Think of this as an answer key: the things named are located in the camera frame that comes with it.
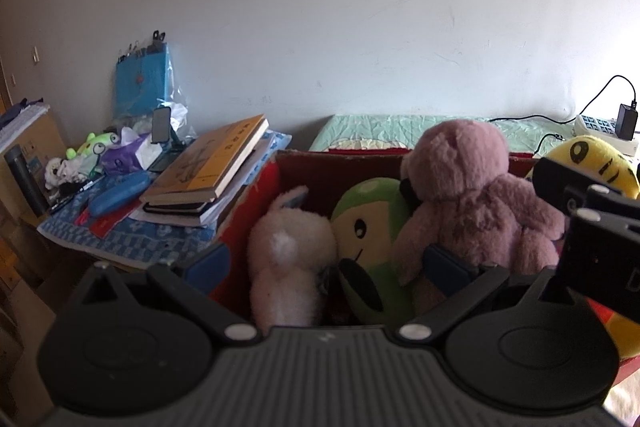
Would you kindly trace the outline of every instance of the black cable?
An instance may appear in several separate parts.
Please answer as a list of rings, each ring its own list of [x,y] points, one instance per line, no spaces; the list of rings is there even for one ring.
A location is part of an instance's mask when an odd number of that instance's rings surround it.
[[[634,90],[634,100],[633,100],[633,102],[631,102],[631,108],[632,108],[632,109],[635,109],[635,108],[636,108],[636,105],[638,105],[638,104],[637,104],[637,102],[636,102],[636,88],[635,88],[635,87],[634,87],[634,85],[631,83],[631,80],[629,80],[626,76],[622,76],[621,74],[615,74],[614,76],[612,76],[612,77],[609,79],[609,82],[607,82],[607,83],[604,85],[604,87],[603,87],[601,90],[599,90],[599,92],[597,93],[597,95],[596,95],[596,96],[594,96],[594,97],[589,101],[589,103],[588,103],[587,105],[585,105],[585,106],[582,108],[582,111],[580,111],[578,114],[582,114],[582,113],[584,113],[584,112],[587,110],[587,107],[589,107],[593,102],[595,102],[596,98],[597,98],[597,97],[599,97],[599,96],[602,94],[602,92],[603,92],[605,89],[607,89],[607,86],[609,86],[609,84],[611,83],[611,81],[612,81],[614,78],[617,78],[617,77],[624,78],[624,79],[629,83],[629,86],[631,86],[631,89],[633,89],[633,90]],[[574,116],[571,120],[558,121],[558,120],[554,120],[553,118],[549,118],[548,116],[545,116],[545,115],[543,115],[543,114],[530,114],[529,116],[518,116],[518,117],[516,117],[516,118],[509,118],[509,117],[492,118],[492,119],[491,119],[491,120],[489,120],[489,121],[490,121],[490,122],[497,122],[497,121],[503,121],[503,120],[528,120],[529,118],[544,118],[545,120],[552,121],[553,123],[557,123],[557,124],[560,124],[560,125],[564,125],[565,123],[572,123],[572,121],[574,121],[576,117]]]
[[[542,139],[540,140],[540,143],[538,144],[538,148],[535,150],[535,152],[533,153],[533,156],[535,156],[536,154],[538,154],[538,151],[540,150],[540,148],[542,147],[542,142],[545,140],[545,138],[547,136],[553,136],[556,140],[560,140],[560,141],[564,141],[564,136],[562,136],[561,134],[556,134],[554,132],[548,132],[545,134],[545,136],[542,137]]]

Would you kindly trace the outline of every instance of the stack of books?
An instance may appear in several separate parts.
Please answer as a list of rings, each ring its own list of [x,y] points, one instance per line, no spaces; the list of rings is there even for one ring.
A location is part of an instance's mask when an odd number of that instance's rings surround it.
[[[129,217],[178,227],[222,222],[270,148],[268,126],[261,114],[200,136],[156,178]]]

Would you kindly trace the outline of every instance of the green frog plush toy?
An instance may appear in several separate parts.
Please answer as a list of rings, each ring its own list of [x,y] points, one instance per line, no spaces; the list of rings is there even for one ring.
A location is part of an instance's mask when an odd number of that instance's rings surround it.
[[[373,178],[347,190],[331,216],[340,282],[351,311],[364,324],[396,329],[415,316],[411,288],[399,285],[389,260],[410,215],[400,182]]]

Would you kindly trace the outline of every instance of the white wall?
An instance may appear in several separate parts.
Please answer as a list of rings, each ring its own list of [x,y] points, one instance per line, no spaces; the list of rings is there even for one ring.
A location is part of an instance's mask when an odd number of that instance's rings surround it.
[[[0,0],[12,96],[44,96],[78,142],[108,123],[118,51],[156,28],[196,129],[265,112],[298,145],[333,113],[563,117],[615,73],[640,90],[640,0]]]

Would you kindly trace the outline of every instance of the black thermos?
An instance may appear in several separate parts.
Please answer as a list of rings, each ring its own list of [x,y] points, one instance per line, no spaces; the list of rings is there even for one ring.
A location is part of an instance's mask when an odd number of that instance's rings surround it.
[[[37,217],[40,217],[49,210],[49,203],[47,203],[47,198],[44,197],[36,180],[31,176],[29,168],[27,167],[27,160],[24,159],[24,155],[20,150],[20,145],[16,144],[11,147],[9,152],[5,153],[4,159],[9,165],[15,181],[18,183],[24,199],[29,203],[33,213]]]

